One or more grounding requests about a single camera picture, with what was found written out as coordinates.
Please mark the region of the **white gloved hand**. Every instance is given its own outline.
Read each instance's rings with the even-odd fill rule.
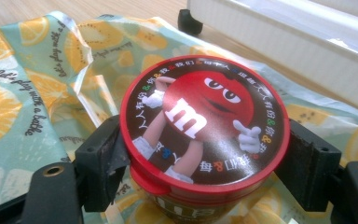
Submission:
[[[241,150],[250,153],[258,153],[260,151],[260,140],[258,135],[261,133],[261,129],[259,127],[253,127],[252,130],[248,129],[238,120],[234,120],[232,124],[235,129],[241,132],[238,136]]]
[[[142,103],[149,106],[150,108],[156,108],[162,105],[162,98],[164,98],[165,91],[155,90],[153,94],[149,97],[144,96],[142,98]]]

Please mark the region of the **m logo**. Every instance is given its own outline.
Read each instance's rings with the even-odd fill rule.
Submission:
[[[182,116],[174,123],[175,127],[180,131],[183,131],[185,125],[192,122],[192,125],[185,131],[185,135],[192,139],[196,138],[196,133],[205,127],[207,120],[200,114],[197,114],[196,110],[191,107],[185,99],[181,98],[176,102],[176,106],[171,111],[166,111],[165,115],[173,122],[176,115],[182,114]]]

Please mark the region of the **metal bolt hole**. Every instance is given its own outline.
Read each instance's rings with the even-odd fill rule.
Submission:
[[[51,177],[51,176],[59,175],[62,172],[63,172],[62,166],[52,166],[43,172],[43,176]]]

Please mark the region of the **round lid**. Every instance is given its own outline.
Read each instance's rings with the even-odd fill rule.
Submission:
[[[135,162],[164,173],[152,175],[165,183],[197,188],[257,183],[281,161],[289,138],[282,100],[267,81],[212,56],[144,71],[123,99],[120,121]]]

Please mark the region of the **cartoon eyes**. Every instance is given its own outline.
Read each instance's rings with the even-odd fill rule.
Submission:
[[[216,81],[214,81],[213,79],[211,79],[211,78],[205,78],[205,84],[208,86],[208,87],[210,87],[210,88],[212,88],[212,89],[215,89],[215,90],[219,90],[219,89],[222,89],[223,88],[223,86],[222,85],[220,85],[218,82],[216,82]]]
[[[223,89],[223,86],[220,85],[218,82],[214,81],[211,78],[205,78],[204,80],[205,85],[207,85],[209,88],[212,88],[214,90],[220,90]],[[238,97],[234,92],[229,91],[228,89],[223,89],[223,96],[226,100],[229,102],[236,104],[241,101],[240,97]]]

